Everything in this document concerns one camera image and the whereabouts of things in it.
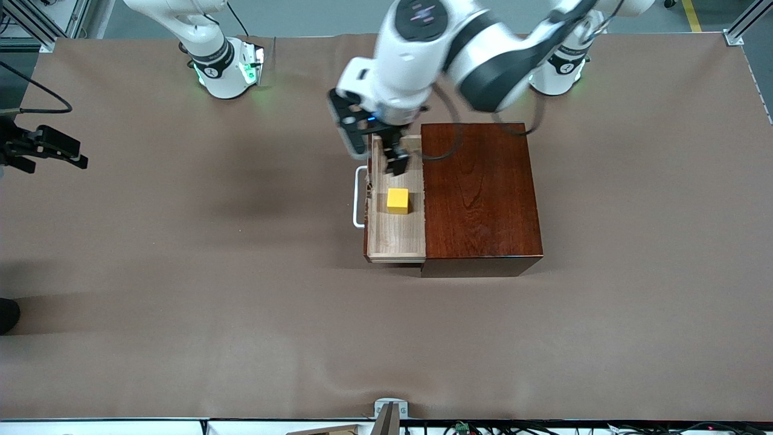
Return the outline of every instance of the black cable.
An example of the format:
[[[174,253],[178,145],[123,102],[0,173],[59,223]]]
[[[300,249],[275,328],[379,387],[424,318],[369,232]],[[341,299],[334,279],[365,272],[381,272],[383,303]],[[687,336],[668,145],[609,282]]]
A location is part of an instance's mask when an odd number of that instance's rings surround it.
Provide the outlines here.
[[[728,426],[726,424],[722,423],[716,423],[711,421],[703,421],[697,424],[693,424],[690,427],[687,427],[686,429],[681,430],[666,430],[665,432],[659,432],[657,429],[655,430],[647,430],[642,429],[641,427],[636,426],[629,426],[629,425],[622,425],[619,427],[619,429],[623,429],[618,432],[618,435],[682,435],[683,433],[690,431],[690,430],[696,430],[699,429],[702,426],[711,426],[712,429],[722,429],[729,432],[734,433],[735,435],[744,435],[744,432],[738,429],[735,429],[732,426]]]
[[[219,22],[218,22],[216,19],[212,18],[211,16],[209,16],[209,15],[207,15],[207,14],[202,14],[202,16],[203,16],[204,18],[208,19],[209,21],[211,21],[211,22],[214,22],[214,23],[215,23],[215,24],[217,24],[218,26],[220,25],[220,23],[219,23]]]
[[[526,428],[523,428],[523,427],[518,427],[517,429],[518,429],[518,432],[526,432],[529,435],[539,435],[537,432],[534,432],[531,429],[526,429]]]
[[[534,422],[530,422],[530,421],[523,421],[523,422],[520,422],[520,423],[522,425],[526,426],[526,427],[531,427],[534,430],[539,430],[540,432],[548,433],[549,435],[558,435],[558,433],[555,433],[552,430],[547,429],[545,426],[543,426],[541,424],[538,424],[538,423],[534,423]]]
[[[422,160],[426,160],[428,162],[437,162],[438,160],[444,160],[453,156],[454,153],[461,148],[461,143],[464,142],[464,127],[461,124],[461,117],[459,116],[459,112],[456,110],[456,106],[454,106],[454,102],[451,100],[451,97],[449,97],[448,94],[446,94],[437,83],[432,85],[432,90],[435,94],[438,95],[441,101],[443,101],[443,104],[445,104],[445,107],[448,109],[448,113],[451,114],[451,122],[454,123],[454,127],[456,128],[456,133],[454,134],[454,144],[451,145],[451,148],[446,153],[440,156],[427,156],[426,154],[421,153]]]
[[[239,16],[233,11],[233,6],[231,6],[230,3],[228,3],[228,9],[231,11],[231,14],[233,14],[233,17],[235,19],[237,19],[237,21],[239,22],[239,26],[242,26],[242,30],[244,31],[244,35],[249,36],[250,33],[247,31],[247,27],[244,27],[244,24],[239,19]]]
[[[5,68],[8,71],[11,71],[12,73],[16,74],[17,76],[21,77],[22,79],[28,81],[31,84],[34,84],[35,86],[39,87],[41,90],[45,91],[48,95],[51,95],[52,97],[56,98],[65,105],[66,108],[64,109],[25,109],[25,108],[19,108],[19,113],[70,113],[73,111],[73,106],[70,105],[70,103],[67,102],[64,98],[60,97],[56,92],[51,91],[49,88],[41,85],[37,81],[33,80],[31,77],[27,77],[23,73],[17,71],[14,67],[8,65],[7,63],[0,60],[0,67]]]
[[[10,27],[11,23],[11,16],[2,14],[2,22],[0,22],[0,26],[2,26],[2,30],[0,30],[0,35],[5,33],[6,30],[8,30],[8,27]]]
[[[499,127],[508,132],[508,134],[518,137],[524,137],[528,136],[535,131],[540,129],[540,126],[542,125],[542,121],[545,118],[545,97],[541,94],[536,95],[536,103],[534,105],[534,119],[532,120],[532,126],[525,132],[518,132],[511,128],[509,125],[505,124],[505,122],[502,120],[502,118],[499,117],[499,113],[492,113],[491,119],[496,122]]]
[[[609,17],[610,19],[614,18],[615,16],[618,16],[618,12],[620,12],[620,8],[623,7],[623,3],[625,3],[625,0],[620,0],[617,7],[615,7],[615,10],[612,11],[612,15]]]

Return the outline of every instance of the drawer handle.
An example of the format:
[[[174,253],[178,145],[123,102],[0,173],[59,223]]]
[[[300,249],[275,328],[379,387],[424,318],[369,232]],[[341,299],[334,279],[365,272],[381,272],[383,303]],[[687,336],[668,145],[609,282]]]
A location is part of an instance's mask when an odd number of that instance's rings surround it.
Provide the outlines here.
[[[360,230],[365,229],[365,222],[360,224],[357,221],[357,214],[359,214],[358,210],[357,210],[357,203],[359,202],[358,201],[358,199],[359,199],[359,173],[361,173],[364,170],[368,170],[368,166],[367,165],[360,166],[360,167],[357,168],[356,171],[354,171],[354,200],[352,202],[352,223],[354,224],[354,228],[357,228],[357,229],[360,229]]]

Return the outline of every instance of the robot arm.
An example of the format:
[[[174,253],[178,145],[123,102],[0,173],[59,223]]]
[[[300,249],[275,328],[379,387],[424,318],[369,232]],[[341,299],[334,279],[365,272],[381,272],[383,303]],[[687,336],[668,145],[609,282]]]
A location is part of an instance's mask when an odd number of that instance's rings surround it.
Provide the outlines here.
[[[384,19],[374,59],[357,57],[329,92],[349,153],[369,155],[363,135],[383,138],[387,170],[399,175],[408,155],[404,129],[416,119],[440,73],[472,109],[494,113],[528,86],[598,0],[563,0],[525,38],[513,35],[475,0],[396,0]]]
[[[580,80],[587,61],[587,52],[594,38],[606,33],[615,16],[638,16],[649,9],[655,0],[598,0],[594,10],[564,40],[558,50],[529,75],[529,83],[545,95],[561,95]],[[589,29],[596,29],[589,35]]]
[[[85,170],[89,159],[80,153],[80,141],[49,127],[39,125],[31,132],[18,127],[13,119],[0,116],[0,176],[3,166],[35,173],[37,159],[58,159]]]
[[[223,10],[227,0],[124,0],[154,19],[182,42],[202,86],[217,98],[235,98],[260,83],[263,47],[226,38],[205,15]]]

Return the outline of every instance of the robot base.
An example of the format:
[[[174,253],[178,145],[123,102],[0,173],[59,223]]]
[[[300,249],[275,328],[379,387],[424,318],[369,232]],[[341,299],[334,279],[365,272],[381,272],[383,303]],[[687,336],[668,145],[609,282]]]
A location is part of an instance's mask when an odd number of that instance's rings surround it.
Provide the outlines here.
[[[552,65],[545,63],[529,75],[529,84],[535,91],[548,96],[566,94],[580,80],[584,66],[585,61],[569,74],[558,74]]]
[[[264,62],[263,47],[245,43],[237,38],[226,39],[233,46],[235,55],[221,77],[209,77],[207,68],[200,71],[194,66],[199,75],[199,83],[206,87],[212,96],[222,99],[236,98],[250,86],[260,85]]]

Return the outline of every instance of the open drawer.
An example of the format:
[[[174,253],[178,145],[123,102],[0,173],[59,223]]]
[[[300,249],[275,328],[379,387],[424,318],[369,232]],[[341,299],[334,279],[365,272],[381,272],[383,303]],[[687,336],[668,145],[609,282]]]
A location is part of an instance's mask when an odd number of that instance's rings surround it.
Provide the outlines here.
[[[426,255],[424,235],[424,174],[422,162],[413,157],[401,176],[384,173],[387,159],[381,153],[381,138],[371,136],[369,182],[365,201],[365,258],[374,263],[423,263]],[[421,150],[421,136],[406,136],[401,141],[409,152]],[[404,187],[410,192],[408,214],[387,213],[387,191]]]
[[[400,176],[384,173],[381,139],[372,138],[369,164],[358,169],[368,171],[365,224],[355,223],[365,229],[368,261],[420,263],[421,276],[450,278],[518,276],[543,257],[526,138],[493,123],[461,128],[457,152],[427,164],[414,156]],[[402,146],[440,156],[459,134],[453,124],[423,124],[421,136],[403,138]],[[392,187],[410,192],[408,214],[387,213]]]

